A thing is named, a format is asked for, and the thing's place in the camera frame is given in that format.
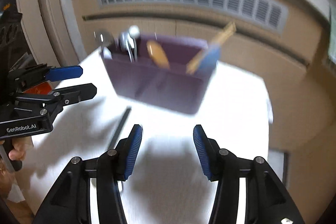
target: white table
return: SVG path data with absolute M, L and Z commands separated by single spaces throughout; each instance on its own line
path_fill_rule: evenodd
M 132 111 L 120 138 L 127 137 L 135 123 L 143 126 L 134 171 L 121 193 L 129 224 L 208 223 L 217 183 L 203 175 L 193 143 L 196 124 L 238 157 L 267 159 L 270 110 L 261 78 L 220 62 L 199 112 L 186 115 L 118 97 L 98 51 L 81 66 L 80 78 L 65 80 L 59 87 L 93 83 L 97 95 L 65 107 L 51 133 L 33 136 L 35 147 L 27 152 L 24 167 L 17 173 L 34 213 L 72 157 L 86 160 L 106 151 L 127 106 Z M 244 223 L 244 191 L 241 181 L 237 223 Z M 93 186 L 90 192 L 92 223 L 99 223 Z

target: purple organizer box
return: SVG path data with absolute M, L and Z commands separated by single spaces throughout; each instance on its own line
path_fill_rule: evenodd
M 147 52 L 147 41 L 156 40 L 165 51 L 170 69 L 155 65 Z M 112 59 L 101 57 L 118 95 L 186 114 L 199 110 L 209 79 L 216 65 L 194 75 L 185 73 L 186 64 L 207 42 L 190 37 L 141 34 L 137 39 L 138 62 L 128 55 L 113 53 Z

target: human hand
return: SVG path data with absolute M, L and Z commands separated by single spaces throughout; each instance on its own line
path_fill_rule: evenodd
M 27 150 L 34 147 L 32 138 L 30 136 L 23 138 L 13 138 L 8 141 L 12 141 L 14 147 L 14 149 L 12 149 L 8 154 L 10 160 L 24 160 L 26 158 Z

